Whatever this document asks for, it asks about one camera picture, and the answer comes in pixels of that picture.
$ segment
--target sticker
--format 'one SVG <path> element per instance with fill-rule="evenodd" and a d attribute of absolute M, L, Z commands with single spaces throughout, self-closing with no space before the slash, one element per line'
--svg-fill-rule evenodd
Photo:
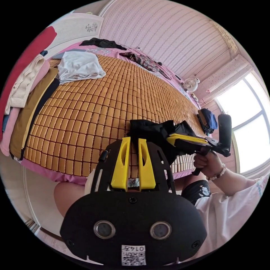
<path fill-rule="evenodd" d="M 146 265 L 145 246 L 122 245 L 122 265 L 125 266 Z"/>

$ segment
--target bamboo mat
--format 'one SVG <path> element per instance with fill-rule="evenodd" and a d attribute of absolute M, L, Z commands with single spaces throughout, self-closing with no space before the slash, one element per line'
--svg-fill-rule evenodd
<path fill-rule="evenodd" d="M 106 146 L 129 131 L 131 119 L 186 120 L 204 136 L 197 108 L 171 85 L 129 62 L 98 55 L 106 76 L 60 85 L 38 114 L 24 157 L 42 167 L 88 176 Z M 51 67 L 60 60 L 52 59 Z M 177 157 L 172 172 L 193 168 L 194 156 Z M 138 177 L 134 147 L 130 177 Z"/>

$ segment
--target white shirt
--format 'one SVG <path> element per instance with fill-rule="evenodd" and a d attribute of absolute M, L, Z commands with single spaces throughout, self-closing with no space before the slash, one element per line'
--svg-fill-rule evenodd
<path fill-rule="evenodd" d="M 254 185 L 231 197 L 213 193 L 196 202 L 195 207 L 203 219 L 207 237 L 198 252 L 185 262 L 220 248 L 241 229 L 259 203 L 269 175 L 256 179 Z"/>

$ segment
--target bracelet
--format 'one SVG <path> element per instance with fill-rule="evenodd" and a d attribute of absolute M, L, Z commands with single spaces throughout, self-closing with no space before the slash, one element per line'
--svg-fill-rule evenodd
<path fill-rule="evenodd" d="M 209 181 L 209 180 L 213 181 L 217 178 L 220 178 L 224 174 L 225 171 L 226 171 L 226 165 L 224 163 L 222 163 L 222 171 L 219 174 L 214 175 L 213 177 L 210 177 L 210 178 L 206 177 L 206 179 L 207 179 L 207 181 Z"/>

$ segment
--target small fan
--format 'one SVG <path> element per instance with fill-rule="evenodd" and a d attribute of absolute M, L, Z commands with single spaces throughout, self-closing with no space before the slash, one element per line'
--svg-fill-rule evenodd
<path fill-rule="evenodd" d="M 188 92 L 194 92 L 197 90 L 198 88 L 198 84 L 200 83 L 200 80 L 198 78 L 195 78 L 195 79 L 186 79 L 185 82 L 184 82 L 184 88 L 185 88 L 185 91 L 188 91 Z"/>

